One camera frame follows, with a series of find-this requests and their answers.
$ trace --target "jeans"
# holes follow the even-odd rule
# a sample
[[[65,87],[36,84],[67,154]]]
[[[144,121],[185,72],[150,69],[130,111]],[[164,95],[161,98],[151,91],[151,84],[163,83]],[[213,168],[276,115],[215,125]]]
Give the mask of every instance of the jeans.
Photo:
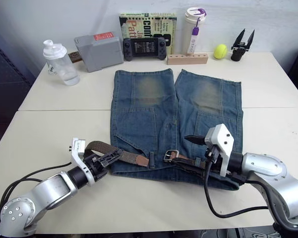
[[[201,76],[182,70],[173,83],[171,69],[115,74],[110,138],[113,146],[149,159],[148,167],[117,161],[114,175],[189,182],[203,179],[163,161],[167,150],[196,161],[206,160],[206,146],[192,144],[186,135],[205,136],[224,123],[234,137],[233,151],[242,152],[241,83]],[[237,190],[239,184],[210,173],[209,186]]]

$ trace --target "tennis ball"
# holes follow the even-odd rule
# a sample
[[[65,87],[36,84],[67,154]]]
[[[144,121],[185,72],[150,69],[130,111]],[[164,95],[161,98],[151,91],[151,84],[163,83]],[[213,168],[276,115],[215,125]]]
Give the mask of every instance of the tennis ball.
[[[214,57],[217,59],[222,59],[227,53],[227,47],[224,44],[218,45],[214,50]]]

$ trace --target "book cover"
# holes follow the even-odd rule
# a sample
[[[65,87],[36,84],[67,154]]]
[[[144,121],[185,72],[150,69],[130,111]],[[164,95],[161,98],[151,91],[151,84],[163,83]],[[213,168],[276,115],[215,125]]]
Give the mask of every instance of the book cover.
[[[175,13],[121,13],[119,21],[123,39],[163,37],[167,54],[173,53],[177,22]]]

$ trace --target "brown leather belt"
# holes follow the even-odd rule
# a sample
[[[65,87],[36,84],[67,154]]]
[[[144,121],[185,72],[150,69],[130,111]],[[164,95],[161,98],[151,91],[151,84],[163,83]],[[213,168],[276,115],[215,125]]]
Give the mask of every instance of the brown leather belt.
[[[107,154],[108,152],[111,152],[117,149],[118,149],[117,147],[109,145],[102,141],[92,141],[87,145],[87,147],[85,148],[85,151],[94,150],[102,154]],[[129,153],[127,151],[123,151],[119,160],[130,164],[134,164],[134,165],[144,166],[144,167],[147,167],[149,163],[149,159],[147,159],[146,157],[142,155]]]
[[[164,159],[165,162],[172,162],[180,166],[184,171],[202,176],[205,170],[205,162],[200,160],[190,159],[184,155],[179,154],[178,150],[168,150]]]

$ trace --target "black cable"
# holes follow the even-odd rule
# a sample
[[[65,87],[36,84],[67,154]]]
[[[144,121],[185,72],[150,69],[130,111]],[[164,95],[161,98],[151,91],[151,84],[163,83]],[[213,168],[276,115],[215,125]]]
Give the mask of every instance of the black cable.
[[[209,179],[209,174],[210,174],[211,166],[212,166],[212,162],[208,162],[207,163],[207,168],[205,170],[205,175],[204,175],[204,191],[205,191],[205,196],[207,198],[207,202],[208,202],[209,208],[210,208],[210,210],[212,211],[212,213],[215,216],[217,216],[219,218],[229,218],[229,217],[234,217],[234,216],[240,215],[240,214],[245,213],[245,212],[250,212],[250,211],[255,211],[255,210],[262,210],[262,209],[268,209],[267,206],[261,206],[261,207],[249,207],[249,208],[246,208],[246,209],[242,209],[240,211],[237,211],[237,212],[233,212],[233,213],[229,213],[229,214],[224,214],[224,215],[217,213],[214,210],[214,208],[213,208],[213,205],[212,205],[212,202],[211,202],[211,199],[210,199],[210,195],[209,195],[209,189],[208,189],[208,179]]]
[[[66,167],[68,165],[70,165],[71,162],[67,163],[67,164],[63,164],[63,165],[58,165],[58,166],[53,166],[53,167],[48,167],[48,168],[44,168],[44,169],[40,169],[40,170],[37,170],[37,171],[34,171],[32,173],[29,173],[28,175],[22,177],[21,179],[13,182],[12,184],[10,184],[6,190],[4,191],[2,197],[1,197],[1,201],[0,201],[0,212],[1,212],[1,209],[2,207],[8,202],[13,190],[15,189],[15,187],[22,181],[37,181],[37,182],[41,182],[42,180],[40,179],[36,179],[36,178],[28,178],[34,174],[37,174],[39,172],[42,172],[42,171],[46,171],[46,170],[52,170],[52,169],[57,169],[57,168],[62,168],[62,167]]]

